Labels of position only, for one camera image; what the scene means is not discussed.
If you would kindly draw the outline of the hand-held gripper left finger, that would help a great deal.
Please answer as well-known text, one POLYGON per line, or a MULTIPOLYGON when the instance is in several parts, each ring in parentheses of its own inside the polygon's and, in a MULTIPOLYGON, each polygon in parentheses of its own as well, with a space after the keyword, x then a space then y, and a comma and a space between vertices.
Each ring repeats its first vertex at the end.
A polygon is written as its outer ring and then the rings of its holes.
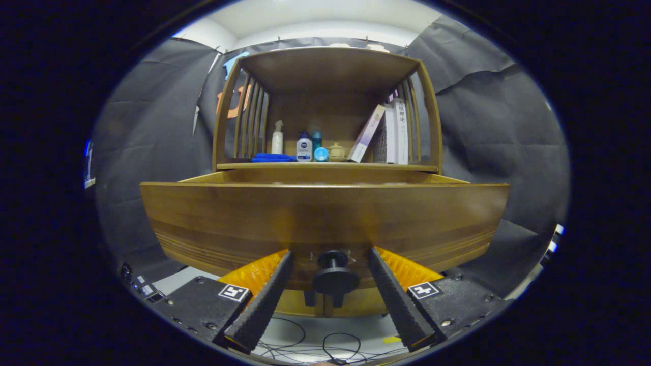
POLYGON ((265 258, 264 266, 233 272, 241 280, 254 275, 261 286, 238 285, 196 276, 171 294, 148 285, 148 304, 191 335, 222 348, 251 354, 267 329, 293 271, 289 250, 265 258))

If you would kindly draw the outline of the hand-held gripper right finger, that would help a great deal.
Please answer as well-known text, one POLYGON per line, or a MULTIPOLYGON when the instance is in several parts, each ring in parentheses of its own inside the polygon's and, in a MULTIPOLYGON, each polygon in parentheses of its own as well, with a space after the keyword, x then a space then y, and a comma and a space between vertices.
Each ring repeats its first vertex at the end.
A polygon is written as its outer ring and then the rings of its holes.
POLYGON ((456 338, 504 308, 502 297, 462 273, 402 287, 378 247, 370 249, 367 263, 409 352, 456 338))

